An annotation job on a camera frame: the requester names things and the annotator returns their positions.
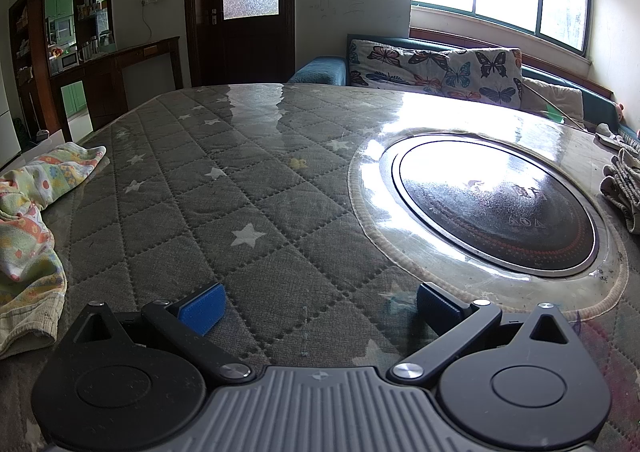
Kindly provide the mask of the white polka dot garment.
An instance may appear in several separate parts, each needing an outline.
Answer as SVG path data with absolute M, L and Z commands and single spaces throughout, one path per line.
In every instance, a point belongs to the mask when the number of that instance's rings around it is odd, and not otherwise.
M 603 167 L 600 192 L 624 215 L 627 229 L 639 233 L 640 175 L 639 160 L 626 149 L 620 149 L 611 163 Z

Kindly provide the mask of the colourful patterned children's garment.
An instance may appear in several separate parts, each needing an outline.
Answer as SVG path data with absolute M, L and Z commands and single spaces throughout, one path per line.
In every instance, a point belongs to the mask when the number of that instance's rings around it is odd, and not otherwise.
M 67 280 L 41 212 L 85 181 L 106 154 L 66 142 L 1 177 L 1 357 L 52 345 Z

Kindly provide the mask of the round black induction cooktop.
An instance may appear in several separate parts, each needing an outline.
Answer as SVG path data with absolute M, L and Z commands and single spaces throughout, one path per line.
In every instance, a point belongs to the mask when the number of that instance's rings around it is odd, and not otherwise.
M 390 188 L 425 227 L 506 270 L 561 279 L 596 259 L 596 214 L 567 178 L 515 146 L 431 132 L 383 155 Z

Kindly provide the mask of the grey quilted star table cover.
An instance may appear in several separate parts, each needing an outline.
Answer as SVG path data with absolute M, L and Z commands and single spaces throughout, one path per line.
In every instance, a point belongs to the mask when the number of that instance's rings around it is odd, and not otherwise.
M 390 188 L 384 152 L 470 134 L 539 158 L 588 200 L 600 247 L 574 276 L 495 266 L 448 242 Z M 408 92 L 245 84 L 162 94 L 101 128 L 91 176 L 43 213 L 67 278 L 54 344 L 1 362 L 1 446 L 47 443 L 32 388 L 89 302 L 114 313 L 217 282 L 205 337 L 249 365 L 177 435 L 139 451 L 634 451 L 639 446 L 639 240 L 600 192 L 614 154 L 588 132 L 512 108 Z M 416 306 L 433 282 L 505 314 L 551 302 L 611 394 L 596 440 L 484 443 L 434 391 L 390 368 L 437 338 Z

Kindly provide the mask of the teal sofa bench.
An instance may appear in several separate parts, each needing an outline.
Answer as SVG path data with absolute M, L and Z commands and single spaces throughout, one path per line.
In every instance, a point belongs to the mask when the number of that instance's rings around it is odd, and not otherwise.
M 412 28 L 411 33 L 418 34 L 413 37 L 381 37 L 368 34 L 348 34 L 347 56 L 318 56 L 311 62 L 300 68 L 290 82 L 310 82 L 311 84 L 328 84 L 345 86 L 349 84 L 348 62 L 350 57 L 349 46 L 355 39 L 374 40 L 380 44 L 389 44 L 397 48 L 442 51 L 449 49 L 471 48 L 497 48 L 490 42 L 464 37 L 455 34 L 438 32 L 437 30 L 422 30 Z M 623 120 L 618 118 L 617 104 L 611 98 L 612 92 L 605 90 L 600 85 L 590 82 L 582 76 L 571 73 L 557 65 L 540 60 L 536 56 L 523 54 L 523 74 L 529 78 L 543 80 L 549 84 L 576 87 L 582 92 L 582 100 L 585 107 L 585 120 L 590 124 L 607 123 L 614 132 L 631 136 L 638 140 L 636 133 L 628 127 Z

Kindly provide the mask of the white cushion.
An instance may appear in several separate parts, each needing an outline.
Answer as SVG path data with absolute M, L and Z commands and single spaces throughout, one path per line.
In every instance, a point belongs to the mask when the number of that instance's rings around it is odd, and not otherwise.
M 522 111 L 544 116 L 555 123 L 584 126 L 584 104 L 579 90 L 527 77 L 522 83 Z

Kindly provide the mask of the butterfly print cushion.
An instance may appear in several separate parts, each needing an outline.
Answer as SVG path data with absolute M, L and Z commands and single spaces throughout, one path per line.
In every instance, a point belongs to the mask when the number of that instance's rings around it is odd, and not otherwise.
M 353 39 L 349 83 L 519 108 L 522 53 L 514 48 L 437 51 Z

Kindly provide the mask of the dark wooden shelf unit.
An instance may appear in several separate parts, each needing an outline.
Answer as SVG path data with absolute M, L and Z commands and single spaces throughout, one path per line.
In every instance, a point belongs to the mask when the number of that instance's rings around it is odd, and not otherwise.
M 110 0 L 17 0 L 9 8 L 9 40 L 18 111 L 12 115 L 23 150 L 58 130 L 54 92 L 75 140 L 92 131 L 81 78 L 51 79 L 115 48 Z

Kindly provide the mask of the dark wooden door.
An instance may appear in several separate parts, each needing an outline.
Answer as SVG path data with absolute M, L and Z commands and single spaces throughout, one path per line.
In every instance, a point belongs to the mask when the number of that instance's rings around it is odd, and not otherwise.
M 184 0 L 191 84 L 285 82 L 295 66 L 294 0 Z

